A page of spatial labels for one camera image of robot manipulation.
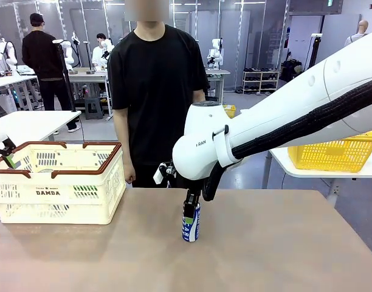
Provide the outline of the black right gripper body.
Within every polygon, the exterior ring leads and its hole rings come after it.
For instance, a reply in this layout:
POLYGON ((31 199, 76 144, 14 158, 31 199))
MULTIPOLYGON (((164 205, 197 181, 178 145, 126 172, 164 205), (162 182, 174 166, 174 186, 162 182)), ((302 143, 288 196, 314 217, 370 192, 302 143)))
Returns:
POLYGON ((204 188, 203 181, 187 181, 186 188, 193 194, 193 195, 201 195, 201 192, 204 188))

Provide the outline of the person's right hand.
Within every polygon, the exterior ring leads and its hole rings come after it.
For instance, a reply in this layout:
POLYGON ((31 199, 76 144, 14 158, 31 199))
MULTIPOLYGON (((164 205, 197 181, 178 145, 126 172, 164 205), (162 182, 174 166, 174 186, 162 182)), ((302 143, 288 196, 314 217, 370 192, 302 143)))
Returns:
POLYGON ((131 184, 136 179, 136 172, 131 164, 124 165, 123 172, 125 176, 125 182, 127 184, 131 184))

